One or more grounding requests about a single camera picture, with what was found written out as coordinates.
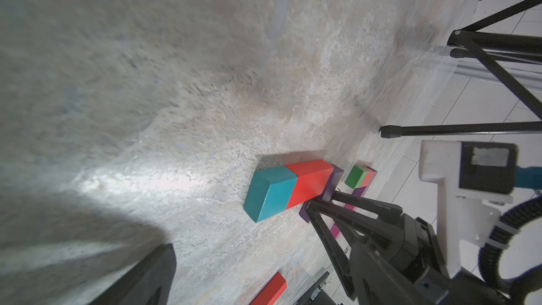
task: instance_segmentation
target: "marble surface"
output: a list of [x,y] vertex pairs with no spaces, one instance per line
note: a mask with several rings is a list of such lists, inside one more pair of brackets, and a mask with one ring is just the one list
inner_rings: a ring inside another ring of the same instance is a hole
[[170,304],[291,304],[330,265],[256,169],[378,170],[454,70],[478,0],[0,0],[0,302],[85,304],[161,242]]

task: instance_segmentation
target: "teal block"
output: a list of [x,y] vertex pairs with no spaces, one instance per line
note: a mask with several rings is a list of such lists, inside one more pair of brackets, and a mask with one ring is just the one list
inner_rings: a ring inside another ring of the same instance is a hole
[[254,173],[243,208],[254,222],[286,210],[298,176],[281,166]]

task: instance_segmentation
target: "orange block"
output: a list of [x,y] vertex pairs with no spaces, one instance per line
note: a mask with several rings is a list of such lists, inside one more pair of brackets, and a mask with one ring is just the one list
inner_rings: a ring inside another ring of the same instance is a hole
[[362,186],[360,187],[367,187],[369,186],[369,184],[371,183],[371,181],[373,180],[373,178],[375,177],[375,174],[376,174],[376,171],[373,170],[372,168],[370,167],[366,167],[368,173],[367,175],[365,176],[365,179],[363,180],[363,183],[362,183]]
[[284,293],[284,290],[286,290],[286,281],[277,272],[250,305],[273,305],[280,295]]
[[286,206],[287,210],[321,195],[333,172],[333,166],[323,160],[286,165],[286,167],[298,175],[298,181]]

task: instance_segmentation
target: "pink block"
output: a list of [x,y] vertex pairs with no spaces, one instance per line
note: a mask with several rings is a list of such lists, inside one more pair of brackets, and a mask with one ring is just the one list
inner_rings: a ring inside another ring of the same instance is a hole
[[335,239],[339,238],[340,236],[340,230],[339,230],[339,227],[334,224],[332,227],[331,227],[331,234],[333,234],[333,237]]

